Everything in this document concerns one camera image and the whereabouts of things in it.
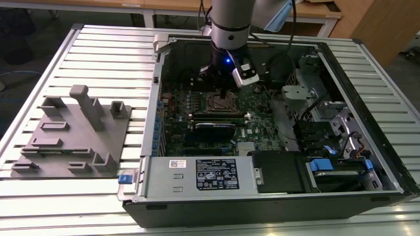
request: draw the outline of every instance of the floor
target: floor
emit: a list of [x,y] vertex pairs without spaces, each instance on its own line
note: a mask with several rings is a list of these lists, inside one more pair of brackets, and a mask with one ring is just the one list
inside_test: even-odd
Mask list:
[[[19,66],[9,65],[0,59],[0,74],[17,70],[31,70],[43,73],[74,23],[130,27],[134,22],[137,25],[143,24],[142,16],[134,16],[133,18],[130,14],[119,13],[61,11],[59,19],[55,20],[47,10],[33,10],[31,18],[38,30],[29,36],[27,41],[35,53],[35,59]],[[194,30],[198,27],[197,19],[197,17],[179,16],[169,21],[169,18],[159,16],[158,27]],[[387,68],[387,72],[415,107],[420,110],[420,64],[406,60],[405,56],[401,55]],[[38,79],[37,74],[10,74],[0,77],[0,81],[6,84],[5,91],[0,91],[0,137],[7,131]]]

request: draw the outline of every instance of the robotic arm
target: robotic arm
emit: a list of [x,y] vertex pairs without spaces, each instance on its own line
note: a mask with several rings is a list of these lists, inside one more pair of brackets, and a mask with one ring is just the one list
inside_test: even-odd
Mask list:
[[291,11],[291,0],[213,0],[211,63],[201,77],[226,93],[233,78],[241,88],[259,81],[249,54],[251,25],[279,31]]

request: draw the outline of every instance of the barcode sticker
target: barcode sticker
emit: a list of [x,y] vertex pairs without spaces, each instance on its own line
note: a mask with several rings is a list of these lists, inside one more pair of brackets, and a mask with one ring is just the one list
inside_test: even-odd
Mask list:
[[126,3],[123,3],[122,5],[123,6],[131,6],[131,7],[141,7],[142,6],[141,4],[126,4]]
[[186,167],[187,167],[187,160],[170,161],[170,168],[186,168]]

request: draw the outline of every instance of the warning label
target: warning label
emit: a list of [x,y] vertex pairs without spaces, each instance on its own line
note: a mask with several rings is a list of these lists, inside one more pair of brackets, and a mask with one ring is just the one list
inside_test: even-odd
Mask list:
[[198,189],[239,189],[235,159],[197,160]]

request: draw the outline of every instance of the aluminum extrusion table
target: aluminum extrusion table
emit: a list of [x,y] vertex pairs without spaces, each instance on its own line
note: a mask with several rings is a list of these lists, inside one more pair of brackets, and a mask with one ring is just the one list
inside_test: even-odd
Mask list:
[[[134,107],[121,170],[139,165],[150,87],[154,77],[154,36],[198,35],[193,30],[143,29],[86,25],[71,30],[0,142],[0,235],[417,235],[420,198],[381,207],[345,220],[289,222],[203,228],[143,229],[118,200],[117,179],[13,180],[19,159],[43,116],[43,97],[65,96],[74,84],[90,86],[102,104],[123,100]],[[289,36],[259,35],[289,40]],[[379,66],[365,45],[350,39],[298,37],[323,41],[362,95],[411,174],[420,182],[420,115]]]

